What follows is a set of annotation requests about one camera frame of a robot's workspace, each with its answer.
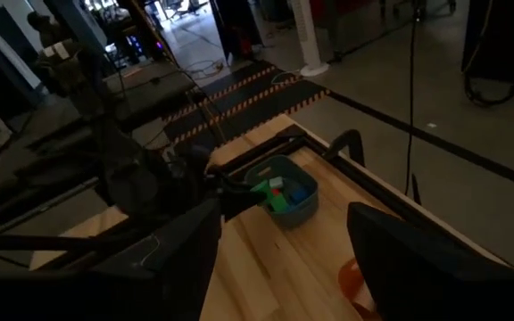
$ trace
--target gray floor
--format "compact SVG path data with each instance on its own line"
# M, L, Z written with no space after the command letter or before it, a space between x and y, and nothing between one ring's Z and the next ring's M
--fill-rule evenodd
M441 2L428 3L434 7ZM514 99L494 109L480 109L467 100L462 90L460 62L467 8L468 1L459 1L455 15L428 21L418 28L415 125L514 169ZM409 17L409 8L405 9L404 20ZM341 29L346 36L341 45L354 47L399 23L390 18L383 25L377 5L370 5L343 18ZM261 20L258 25L265 43L263 59L284 70L302 67L295 30L276 31L273 25ZM182 66L223 60L220 40L208 12L185 17L173 25L165 23L164 28ZM318 38L321 56L327 59L330 47L326 32L319 29ZM311 81L406 121L409 42L409 28L401 29L346 57ZM234 64L231 69L242 65ZM229 70L201 79L200 84L222 77ZM486 95L500 95L504 88L487 82L482 87ZM29 125L28 137L42 135L72 115L69 108L44 108ZM359 129L368 169L403 190L408 139L405 133L331 98L316 102L293 117L327 141L348 128ZM135 137L146 139L160 125L150 124L135 133ZM414 140L412 161L424 206L514 264L514 184L418 139ZM83 193L16 232L56 235L103 207L92 192ZM18 259L29 260L28 254L19 256Z

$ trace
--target wooden tabletop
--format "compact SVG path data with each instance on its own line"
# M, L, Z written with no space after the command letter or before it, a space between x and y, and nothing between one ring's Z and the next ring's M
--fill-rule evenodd
M227 163L293 124L287 116L278 116L214 151L212 162ZM280 229L259 207L229 221L223 227L202 320L361 320L337 282L338 270L354 256L346 230L348 203L364 202L395 214L315 152L302 148L291 159L318 181L319 210L290 231ZM463 242L500 262L386 182L352 164ZM64 235L97 235L124 218L116 208L110 208ZM60 254L36 252L31 268Z

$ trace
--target black metal frame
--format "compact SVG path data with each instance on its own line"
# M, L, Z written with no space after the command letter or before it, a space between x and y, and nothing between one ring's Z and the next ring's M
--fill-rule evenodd
M459 248L474 252L477 255L481 255L475 249L460 240L458 237L452 235L443 227L439 226L435 221L426 217L418 209L414 208L411 204L406 202L399 194L394 193L385 186L382 186L377 180L362 171L359 166L352 164L339 155L335 156L334 154L327 154L327 151L329 150L327 146L319 142L314 137L308 135L302 128L297 125L286 128L271 139L255 146L248 152L237 156L228 163L220 166L220 170L223 173L230 175L230 177L233 179L241 181L245 177L246 171L250 168L247 165L262 160L263 157L268 157L271 155L290 155L291 153L296 152L301 148L308 148L316 154L322 156L324 160L332 165L335 169L338 169L343 175L351 179L351 181L378 199L388 209L395 212L397 215L399 215L413 226L422 230L427 230L430 233L434 233L436 235L442 235L446 239L456 244L456 246ZM74 250L47 262L38 270L92 268L105 259L108 259L112 255L115 255L116 253L128 248L131 244L138 242L144 237L147 237L157 228L159 228L157 225L137 225L137 222L134 219L129 218L104 231L95 239L88 239L83 241L87 243L86 245L81 245L80 240L72 240L72 243L70 243L70 241L66 238L57 240L59 242L56 242L55 244L58 246L62 245L63 250L65 247ZM112 242L111 244L107 244L108 242L105 242L104 240L104 238L112 239L113 236L120 234L124 234L127 237L116 237L117 242ZM51 238L47 237L45 241L51 242L50 239Z

